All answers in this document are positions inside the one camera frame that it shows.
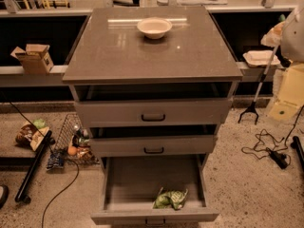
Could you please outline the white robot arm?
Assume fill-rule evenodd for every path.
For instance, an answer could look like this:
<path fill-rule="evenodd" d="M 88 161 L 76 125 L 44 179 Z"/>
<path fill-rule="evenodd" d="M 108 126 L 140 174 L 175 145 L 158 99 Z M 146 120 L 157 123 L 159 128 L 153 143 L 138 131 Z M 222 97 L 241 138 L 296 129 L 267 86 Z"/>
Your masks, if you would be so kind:
<path fill-rule="evenodd" d="M 298 5 L 287 18 L 272 27 L 261 39 L 263 46 L 280 46 L 283 57 L 304 62 L 304 5 Z"/>

